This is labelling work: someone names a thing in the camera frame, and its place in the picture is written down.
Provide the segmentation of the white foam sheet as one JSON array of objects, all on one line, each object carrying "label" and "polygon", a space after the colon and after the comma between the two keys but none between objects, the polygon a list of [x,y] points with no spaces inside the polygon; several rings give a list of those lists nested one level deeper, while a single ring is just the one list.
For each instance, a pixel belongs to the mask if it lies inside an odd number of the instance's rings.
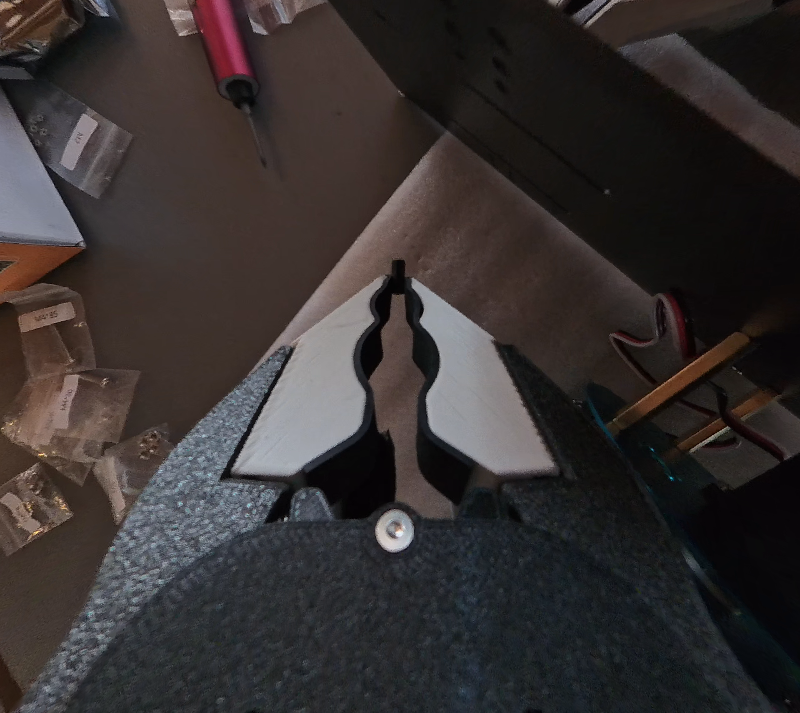
[{"label": "white foam sheet", "polygon": [[[798,68],[774,51],[745,66],[710,41],[690,46],[677,35],[628,45],[622,54],[689,102],[712,114],[798,175]],[[596,383],[625,401],[646,385],[624,366],[608,333],[648,337],[650,295],[601,258],[494,168],[442,135],[267,348],[300,337],[326,314],[389,270],[392,259],[497,340],[533,360],[577,398]],[[397,493],[425,516],[455,509],[430,487],[415,459],[415,402],[423,376],[411,358],[412,333],[395,297],[386,325],[384,360],[372,378],[378,427],[394,439]],[[703,467],[723,487],[737,488],[781,466],[735,438],[702,448],[670,468]]]}]

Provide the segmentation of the orange cardboard box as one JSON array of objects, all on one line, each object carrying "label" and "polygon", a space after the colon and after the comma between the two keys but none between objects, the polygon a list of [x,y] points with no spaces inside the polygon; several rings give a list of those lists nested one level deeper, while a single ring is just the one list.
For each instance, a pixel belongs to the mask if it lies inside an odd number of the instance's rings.
[{"label": "orange cardboard box", "polygon": [[1,293],[36,284],[84,249],[83,235],[1,92]]}]

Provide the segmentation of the red screwdriver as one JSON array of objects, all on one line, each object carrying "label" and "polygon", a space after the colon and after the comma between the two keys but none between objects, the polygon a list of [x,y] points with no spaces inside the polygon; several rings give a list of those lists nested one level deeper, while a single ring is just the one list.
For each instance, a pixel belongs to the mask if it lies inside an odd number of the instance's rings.
[{"label": "red screwdriver", "polygon": [[257,157],[266,169],[267,151],[258,136],[254,117],[260,84],[232,0],[187,0],[187,3],[202,39],[216,90],[245,117]]}]

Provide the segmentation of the blue hobby robot arm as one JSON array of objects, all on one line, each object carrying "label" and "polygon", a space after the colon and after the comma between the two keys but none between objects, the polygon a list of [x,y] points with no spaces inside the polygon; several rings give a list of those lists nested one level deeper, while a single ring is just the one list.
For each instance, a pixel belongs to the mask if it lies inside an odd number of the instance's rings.
[{"label": "blue hobby robot arm", "polygon": [[545,0],[328,0],[398,90],[751,379],[798,381],[798,180]]}]

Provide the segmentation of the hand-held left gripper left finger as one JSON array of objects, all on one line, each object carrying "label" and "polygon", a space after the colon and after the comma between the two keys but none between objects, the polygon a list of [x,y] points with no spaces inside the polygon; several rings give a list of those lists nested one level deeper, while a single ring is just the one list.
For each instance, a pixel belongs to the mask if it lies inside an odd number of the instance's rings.
[{"label": "hand-held left gripper left finger", "polygon": [[230,464],[237,479],[295,481],[355,448],[375,424],[391,279],[379,277],[290,346]]}]

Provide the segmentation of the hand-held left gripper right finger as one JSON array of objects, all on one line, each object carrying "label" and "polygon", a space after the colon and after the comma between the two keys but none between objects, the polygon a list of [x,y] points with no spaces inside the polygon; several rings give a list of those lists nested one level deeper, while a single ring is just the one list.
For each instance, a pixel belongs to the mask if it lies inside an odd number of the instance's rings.
[{"label": "hand-held left gripper right finger", "polygon": [[559,466],[495,339],[417,279],[405,281],[417,399],[417,465],[426,479],[535,479]]}]

